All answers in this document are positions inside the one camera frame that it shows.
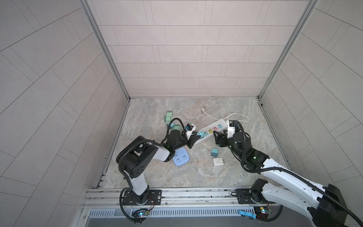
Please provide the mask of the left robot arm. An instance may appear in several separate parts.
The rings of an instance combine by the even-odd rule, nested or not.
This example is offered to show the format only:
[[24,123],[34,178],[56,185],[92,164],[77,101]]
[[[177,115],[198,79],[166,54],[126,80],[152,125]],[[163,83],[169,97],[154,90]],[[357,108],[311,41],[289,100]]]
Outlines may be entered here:
[[192,148],[201,139],[195,131],[172,130],[167,133],[161,143],[137,137],[123,149],[116,158],[119,172],[126,179],[132,199],[138,204],[144,204],[148,198],[149,185],[143,172],[152,159],[169,162],[176,150],[184,146]]

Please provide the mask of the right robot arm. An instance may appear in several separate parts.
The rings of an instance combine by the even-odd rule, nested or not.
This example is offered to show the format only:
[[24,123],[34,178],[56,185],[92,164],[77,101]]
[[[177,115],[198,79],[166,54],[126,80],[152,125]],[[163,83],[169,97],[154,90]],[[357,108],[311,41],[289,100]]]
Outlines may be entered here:
[[229,148],[246,172],[263,175],[284,186],[278,189],[266,180],[257,179],[250,188],[255,203],[266,200],[280,204],[309,218],[317,227],[343,227],[347,216],[359,226],[363,225],[334,185],[323,186],[284,168],[267,154],[254,149],[247,133],[235,132],[231,138],[226,130],[213,134],[216,144]]

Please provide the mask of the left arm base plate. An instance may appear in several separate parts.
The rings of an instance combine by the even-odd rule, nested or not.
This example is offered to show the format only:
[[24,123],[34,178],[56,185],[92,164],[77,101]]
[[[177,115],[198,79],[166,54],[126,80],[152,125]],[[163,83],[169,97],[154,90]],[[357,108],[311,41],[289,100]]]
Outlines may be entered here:
[[161,197],[161,190],[148,189],[142,195],[136,195],[132,190],[127,190],[122,196],[122,205],[160,205]]

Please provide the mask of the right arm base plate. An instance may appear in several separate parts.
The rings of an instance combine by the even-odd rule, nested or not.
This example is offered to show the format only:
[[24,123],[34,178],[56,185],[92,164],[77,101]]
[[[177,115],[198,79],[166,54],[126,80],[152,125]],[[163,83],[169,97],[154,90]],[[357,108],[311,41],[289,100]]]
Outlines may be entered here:
[[262,194],[254,193],[251,189],[236,189],[231,192],[232,197],[236,197],[239,204],[275,204],[267,201]]

